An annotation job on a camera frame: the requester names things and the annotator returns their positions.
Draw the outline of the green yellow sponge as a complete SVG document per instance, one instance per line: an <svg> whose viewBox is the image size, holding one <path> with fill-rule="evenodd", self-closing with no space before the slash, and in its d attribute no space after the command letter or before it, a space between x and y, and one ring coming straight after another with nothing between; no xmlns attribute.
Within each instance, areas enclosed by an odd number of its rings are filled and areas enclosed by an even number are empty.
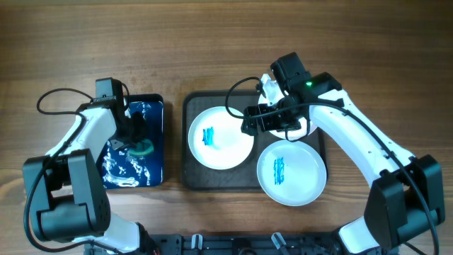
<svg viewBox="0 0 453 255"><path fill-rule="evenodd" d="M135 148L129 150L128 154L132 157L145 157L154 152L154 144L149 139L144 139L137 143Z"/></svg>

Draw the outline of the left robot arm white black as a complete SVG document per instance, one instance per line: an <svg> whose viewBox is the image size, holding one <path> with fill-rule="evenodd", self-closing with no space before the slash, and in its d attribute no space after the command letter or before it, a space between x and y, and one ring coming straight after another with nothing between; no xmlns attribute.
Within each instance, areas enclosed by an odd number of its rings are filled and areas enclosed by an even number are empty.
<svg viewBox="0 0 453 255"><path fill-rule="evenodd" d="M49 253L90 245L113 254L159 254L141 224L111 212L96 166L107 142L123 149L143 139L143 118L127 116L113 101L85 103L73 114L76 121L60 143L23 165L28 241Z"/></svg>

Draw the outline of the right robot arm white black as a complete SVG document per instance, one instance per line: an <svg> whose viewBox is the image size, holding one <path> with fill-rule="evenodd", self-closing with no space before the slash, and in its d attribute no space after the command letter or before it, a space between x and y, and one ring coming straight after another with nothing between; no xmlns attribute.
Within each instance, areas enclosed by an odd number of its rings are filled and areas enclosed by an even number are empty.
<svg viewBox="0 0 453 255"><path fill-rule="evenodd" d="M389 139L354 105L342 86L324 72L310 79L297 73L277 78L276 103L249 106L242 132L297 130L300 118L313 122L351 158L370 185L364 215L338 230L344 252L392 250L445 221L442 168L430 155L417 158Z"/></svg>

